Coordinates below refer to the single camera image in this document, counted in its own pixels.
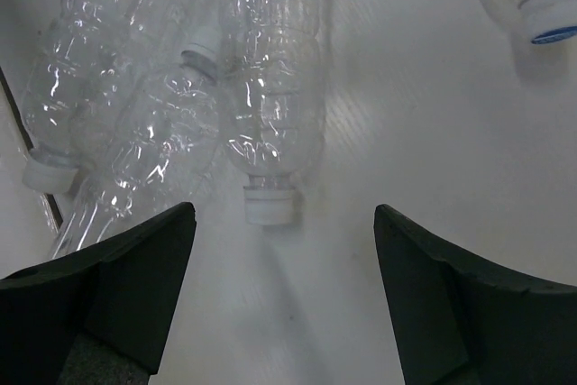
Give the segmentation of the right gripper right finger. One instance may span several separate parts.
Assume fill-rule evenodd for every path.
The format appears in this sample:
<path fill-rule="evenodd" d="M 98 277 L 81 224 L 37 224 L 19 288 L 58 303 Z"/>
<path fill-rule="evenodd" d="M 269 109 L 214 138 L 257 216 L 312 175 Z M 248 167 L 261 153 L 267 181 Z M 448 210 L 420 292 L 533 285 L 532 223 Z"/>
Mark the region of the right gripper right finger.
<path fill-rule="evenodd" d="M 506 268 L 388 205 L 374 236 L 407 384 L 574 384 L 576 288 Z"/>

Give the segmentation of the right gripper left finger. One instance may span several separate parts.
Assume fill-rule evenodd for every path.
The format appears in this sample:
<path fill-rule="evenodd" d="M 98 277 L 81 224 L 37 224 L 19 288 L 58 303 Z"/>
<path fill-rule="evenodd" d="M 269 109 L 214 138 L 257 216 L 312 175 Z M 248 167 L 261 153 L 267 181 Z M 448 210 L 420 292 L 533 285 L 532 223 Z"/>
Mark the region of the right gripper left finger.
<path fill-rule="evenodd" d="M 1 280 L 3 384 L 146 384 L 187 271 L 196 212 L 134 228 Z"/>

